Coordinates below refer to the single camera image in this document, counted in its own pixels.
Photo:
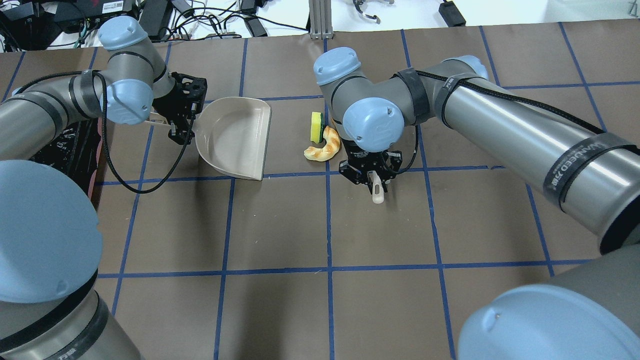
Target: white floor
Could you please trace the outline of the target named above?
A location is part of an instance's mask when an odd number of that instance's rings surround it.
[[[600,19],[629,19],[631,0],[455,0],[468,26],[526,24],[557,21],[581,21]],[[234,0],[208,0],[208,6],[227,8]],[[441,0],[366,0],[362,6],[366,13],[377,15],[381,22],[359,15],[352,0],[331,0],[332,24],[335,31],[381,31],[413,28],[441,28],[446,24],[438,7]],[[267,19],[304,28],[309,13],[307,0],[270,0],[258,15]],[[304,33],[262,22],[269,36]],[[249,37],[250,34],[239,19],[229,21],[230,31]],[[193,38],[213,33],[208,26],[189,26]],[[76,35],[62,34],[53,45],[73,42]],[[92,34],[87,45],[99,45]]]

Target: light blue joint cap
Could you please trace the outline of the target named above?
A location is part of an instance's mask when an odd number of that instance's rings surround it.
[[[316,59],[314,73],[317,84],[322,86],[349,75],[359,67],[360,61],[355,50],[350,47],[336,47]]]
[[[145,82],[118,80],[107,87],[107,118],[117,124],[139,124],[149,118],[153,101],[154,91]]]
[[[483,78],[489,80],[489,72],[487,71],[486,67],[484,65],[482,65],[482,62],[480,61],[479,58],[476,58],[473,55],[463,55],[463,56],[459,56],[457,58],[448,58],[446,60],[443,60],[443,62],[447,61],[447,60],[459,60],[462,61],[463,63],[469,65],[469,67],[471,69],[473,69],[473,71],[482,76]]]
[[[392,102],[368,97],[354,102],[344,112],[342,124],[347,135],[369,152],[387,150],[402,135],[404,117]]]
[[[89,281],[102,255],[97,225],[88,197],[65,174],[0,161],[0,301],[52,301]]]
[[[147,32],[130,16],[109,19],[98,30],[98,38],[108,51],[137,44],[147,37]]]
[[[472,314],[458,359],[640,359],[640,338],[593,300],[547,284],[507,291]]]

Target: grid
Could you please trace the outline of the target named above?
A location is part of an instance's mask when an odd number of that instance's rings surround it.
[[[600,86],[618,86],[618,85],[640,85],[640,81],[608,81],[608,82],[587,82],[585,75],[581,69],[580,63],[578,61],[578,57],[576,56],[572,43],[567,36],[565,26],[562,23],[558,23],[559,29],[562,33],[564,42],[566,44],[566,48],[569,51],[572,61],[575,65],[575,70],[577,71],[580,83],[568,83],[568,84],[547,84],[547,85],[513,85],[513,86],[503,86],[509,90],[522,90],[522,89],[537,89],[537,88],[584,88],[588,99],[593,107],[593,112],[595,113],[600,126],[603,129],[606,129],[605,122],[603,120],[603,116],[601,115],[596,101],[594,99],[593,94],[591,93],[591,89],[594,87]],[[480,26],[479,31],[482,37],[482,41],[484,44],[484,48],[486,50],[486,55],[489,60],[489,65],[491,68],[491,72],[493,75],[493,79],[496,84],[500,85],[500,78],[496,69],[496,65],[493,61],[492,51],[490,49],[490,43],[487,39],[487,35],[485,34],[485,29]],[[404,49],[404,56],[406,58],[406,66],[412,66],[412,57],[410,53],[410,48],[407,45],[407,39],[405,31],[402,30],[399,32],[401,36],[402,46]],[[245,82],[245,70],[246,70],[246,60],[247,60],[247,49],[250,46],[250,42],[245,39],[243,40],[243,56],[242,56],[242,66],[241,66],[241,79],[239,85],[239,96],[244,95]],[[327,40],[324,41],[323,51],[326,52],[328,48]],[[98,53],[97,49],[93,50],[93,55],[90,61],[89,68],[93,67],[93,63],[96,59],[96,55]],[[168,63],[170,56],[172,53],[172,45],[168,44],[165,62]],[[25,58],[25,53],[22,53],[19,59],[19,62],[13,72],[11,80],[8,83],[8,87],[6,92],[4,93],[4,98],[12,89],[13,82],[16,79],[16,76],[20,70],[20,66]],[[301,96],[282,96],[282,97],[262,97],[262,100],[265,101],[291,101],[291,100],[308,100],[308,99],[321,99],[322,95],[301,95]],[[328,110],[325,104],[325,113],[328,115]],[[138,179],[128,180],[129,184],[136,184],[138,189],[142,189],[144,184],[149,183],[157,183],[160,181],[160,178],[145,178],[145,169],[147,166],[147,160],[149,157],[150,147],[152,143],[152,139],[154,136],[154,127],[151,127],[148,136],[147,142],[145,146],[145,152],[142,160],[142,167],[140,170],[140,175]],[[449,311],[449,297],[447,294],[447,283],[445,281],[445,269],[464,269],[464,268],[509,268],[509,267],[521,267],[521,266],[545,266],[548,270],[549,276],[554,275],[554,266],[557,265],[578,265],[589,261],[589,259],[552,259],[550,256],[549,249],[547,247],[547,242],[545,239],[545,233],[543,231],[543,226],[540,219],[540,214],[538,213],[538,207],[536,205],[536,201],[534,199],[533,192],[529,185],[525,186],[523,191],[526,191],[527,197],[529,199],[529,204],[531,207],[531,211],[534,217],[534,222],[536,225],[536,230],[538,232],[538,236],[540,239],[540,245],[544,254],[544,260],[540,261],[495,261],[495,262],[471,262],[471,263],[448,263],[443,261],[442,252],[440,249],[440,240],[438,237],[438,220],[436,217],[437,207],[434,204],[432,187],[431,187],[431,178],[433,174],[437,174],[439,172],[468,172],[468,171],[482,171],[482,170],[496,170],[496,171],[505,171],[502,166],[489,166],[489,165],[465,165],[465,166],[446,166],[446,167],[430,167],[428,165],[427,154],[425,151],[425,145],[423,141],[422,134],[419,136],[420,143],[420,159],[422,162],[421,167],[416,167],[410,169],[409,173],[422,173],[424,176],[425,182],[425,192],[426,198],[428,200],[428,211],[430,218],[431,231],[433,233],[433,241],[434,241],[434,250],[435,250],[435,258],[436,261],[434,263],[417,263],[417,264],[406,264],[406,265],[353,265],[353,266],[334,266],[333,264],[333,254],[332,254],[332,183],[331,180],[333,177],[340,178],[340,175],[337,171],[330,170],[330,163],[326,162],[324,165],[324,171],[313,171],[313,172],[288,172],[288,173],[273,173],[273,174],[265,174],[264,177],[270,178],[288,178],[288,177],[324,177],[325,183],[325,196],[326,196],[326,266],[309,266],[309,267],[287,267],[287,268],[260,268],[260,269],[229,269],[228,268],[228,260],[229,260],[229,248],[230,248],[230,234],[232,229],[233,222],[233,210],[234,210],[234,197],[236,196],[236,180],[229,176],[196,176],[196,177],[175,177],[168,180],[169,183],[172,182],[198,182],[198,181],[228,181],[230,183],[229,191],[228,191],[228,204],[227,204],[227,221],[225,228],[225,241],[224,241],[224,249],[223,249],[223,259],[221,270],[204,270],[204,271],[185,271],[185,272],[126,272],[125,266],[127,264],[127,256],[129,253],[129,248],[131,244],[132,232],[134,229],[134,224],[136,221],[136,214],[138,212],[138,205],[140,201],[140,195],[135,195],[135,200],[133,202],[133,206],[131,208],[131,216],[129,221],[129,226],[126,235],[126,241],[124,245],[124,251],[122,253],[122,260],[120,263],[120,269],[117,273],[100,273],[100,279],[117,279],[117,285],[115,289],[115,296],[113,298],[113,305],[111,307],[112,313],[115,315],[118,311],[118,301],[120,299],[120,289],[122,287],[123,279],[135,279],[135,278],[158,278],[158,277],[198,277],[198,276],[216,276],[220,278],[220,290],[218,294],[218,311],[216,316],[216,325],[214,336],[214,352],[213,358],[218,359],[220,357],[220,343],[221,343],[221,333],[223,327],[223,312],[225,308],[225,288],[227,287],[227,278],[228,276],[240,276],[240,275],[257,275],[257,274],[304,274],[304,273],[322,273],[327,276],[327,312],[328,312],[328,353],[329,358],[334,360],[337,356],[335,353],[335,324],[334,324],[334,300],[333,300],[333,275],[336,272],[375,272],[375,271],[384,271],[384,270],[437,270],[438,272],[438,280],[440,283],[440,296],[442,298],[443,305],[443,318],[446,328],[446,335],[448,340],[449,354],[452,359],[456,358],[455,348],[454,348],[454,334],[451,325],[451,315]],[[116,181],[102,181],[98,185],[103,187],[106,186],[118,186]]]

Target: white dustpan-shaped tray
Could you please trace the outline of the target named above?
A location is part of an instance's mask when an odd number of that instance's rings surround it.
[[[215,100],[193,125],[198,152],[223,174],[262,180],[270,122],[271,107],[262,100]]]

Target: label sticker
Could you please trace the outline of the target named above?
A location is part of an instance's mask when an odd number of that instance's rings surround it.
[[[112,3],[104,3],[102,5],[102,13],[121,12],[124,7],[124,1],[114,1]]]

